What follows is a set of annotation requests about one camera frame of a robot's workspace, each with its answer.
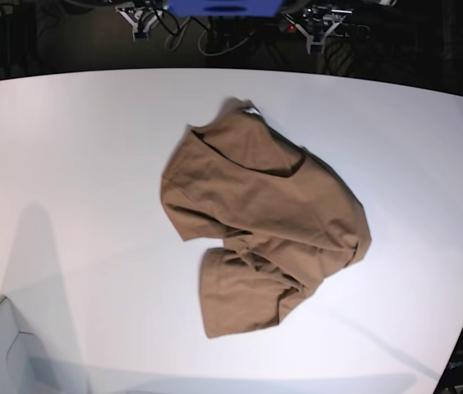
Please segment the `brown t-shirt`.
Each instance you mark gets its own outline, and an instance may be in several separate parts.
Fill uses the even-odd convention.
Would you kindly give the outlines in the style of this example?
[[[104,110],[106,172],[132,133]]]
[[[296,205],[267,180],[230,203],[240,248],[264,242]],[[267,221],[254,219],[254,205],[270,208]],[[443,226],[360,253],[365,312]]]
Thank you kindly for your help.
[[[209,124],[186,128],[160,199],[182,240],[222,242],[199,269],[209,338],[277,326],[371,245],[364,206],[347,184],[237,98]]]

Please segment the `blue plastic box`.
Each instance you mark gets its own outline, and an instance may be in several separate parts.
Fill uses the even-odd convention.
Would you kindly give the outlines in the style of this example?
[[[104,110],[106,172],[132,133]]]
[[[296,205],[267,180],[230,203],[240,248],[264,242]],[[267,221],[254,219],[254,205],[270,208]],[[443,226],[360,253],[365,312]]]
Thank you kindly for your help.
[[[178,16],[274,16],[281,0],[170,0]]]

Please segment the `grey bin at corner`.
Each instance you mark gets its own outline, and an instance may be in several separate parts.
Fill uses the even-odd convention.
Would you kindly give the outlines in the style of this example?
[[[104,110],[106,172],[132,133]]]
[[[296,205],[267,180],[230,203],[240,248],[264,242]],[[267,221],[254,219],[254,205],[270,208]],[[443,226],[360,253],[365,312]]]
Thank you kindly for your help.
[[[27,354],[11,303],[0,302],[0,393],[44,393]]]

